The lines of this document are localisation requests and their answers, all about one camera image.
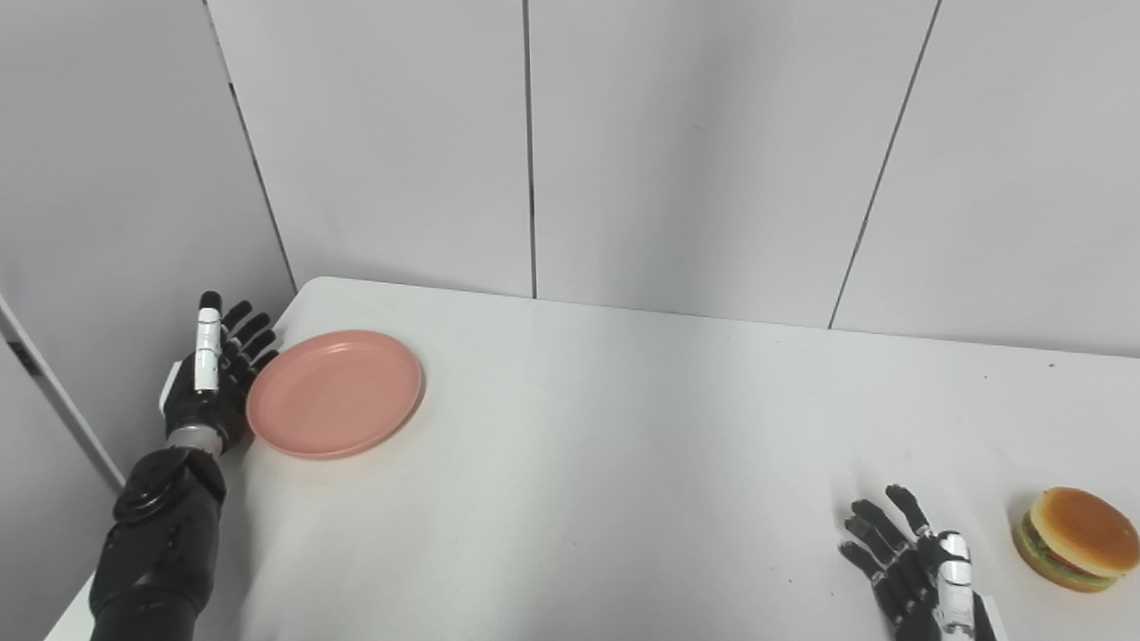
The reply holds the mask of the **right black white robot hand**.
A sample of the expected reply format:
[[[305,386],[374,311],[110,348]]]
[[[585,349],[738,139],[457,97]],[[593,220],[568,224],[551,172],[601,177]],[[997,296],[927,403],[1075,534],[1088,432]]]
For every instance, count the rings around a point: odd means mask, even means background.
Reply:
[[[899,484],[883,490],[909,532],[871,500],[853,500],[839,545],[868,577],[894,640],[1005,640],[997,606],[974,589],[972,552],[961,532],[935,532],[917,496]]]

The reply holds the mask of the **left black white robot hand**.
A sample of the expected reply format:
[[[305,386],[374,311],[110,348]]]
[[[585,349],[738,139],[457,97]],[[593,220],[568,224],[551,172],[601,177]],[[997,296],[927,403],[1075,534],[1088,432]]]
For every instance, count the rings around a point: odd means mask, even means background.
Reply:
[[[158,398],[166,446],[220,459],[249,433],[246,401],[256,378],[277,357],[269,313],[249,300],[223,308],[223,297],[199,297],[194,350],[176,362]]]

